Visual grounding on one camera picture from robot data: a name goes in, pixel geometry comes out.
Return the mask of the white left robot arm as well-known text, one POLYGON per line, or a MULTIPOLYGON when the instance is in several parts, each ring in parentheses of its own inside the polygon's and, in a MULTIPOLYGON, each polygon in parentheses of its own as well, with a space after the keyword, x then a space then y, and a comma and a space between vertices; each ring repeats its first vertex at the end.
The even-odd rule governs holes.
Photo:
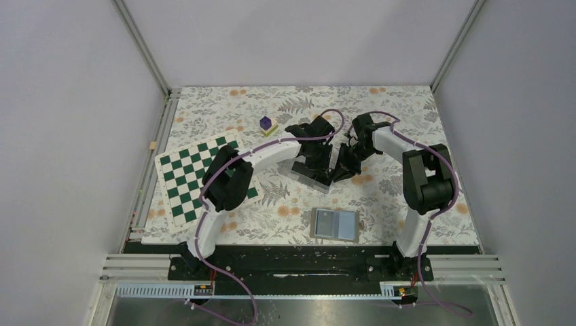
POLYGON ((219 229, 226 215, 239 207, 248 194, 255 173, 299 156, 313 157, 344 127, 335 128, 321 115, 309 124, 295 124, 268 142, 248 149, 222 147, 202 179, 199 195, 202 214, 192 239, 179 244, 185 271, 195 279, 207 276, 219 229))

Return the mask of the grey card holder wallet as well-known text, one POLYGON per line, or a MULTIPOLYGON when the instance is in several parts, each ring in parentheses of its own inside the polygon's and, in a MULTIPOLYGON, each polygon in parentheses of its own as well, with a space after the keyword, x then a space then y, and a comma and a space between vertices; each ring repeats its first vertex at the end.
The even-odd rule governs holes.
POLYGON ((310 237, 342 242, 359 242, 360 218, 357 211, 338 211, 313 208, 310 218, 310 237))

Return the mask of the clear acrylic card tray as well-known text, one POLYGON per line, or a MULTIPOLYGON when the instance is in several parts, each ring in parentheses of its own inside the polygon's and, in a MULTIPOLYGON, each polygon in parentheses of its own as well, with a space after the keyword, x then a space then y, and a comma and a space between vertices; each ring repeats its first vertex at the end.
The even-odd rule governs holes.
POLYGON ((285 160, 278 164, 280 174, 314 191, 328 194, 333 184, 330 167, 313 170, 300 159, 285 160))

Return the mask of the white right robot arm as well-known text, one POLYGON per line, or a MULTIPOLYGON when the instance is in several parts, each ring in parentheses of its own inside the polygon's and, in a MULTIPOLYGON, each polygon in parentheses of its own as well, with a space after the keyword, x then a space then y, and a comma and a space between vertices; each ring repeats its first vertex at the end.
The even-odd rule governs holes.
POLYGON ((403 197, 409 209, 405 227, 384 266, 400 280, 420 279, 433 220, 449 210, 459 194, 448 148, 413 141, 400 134, 392 122, 374 122, 370 113, 358 115, 351 128, 356 142, 341 144, 330 178, 336 182, 360 175, 362 162, 375 154, 386 154, 401 163, 403 197))

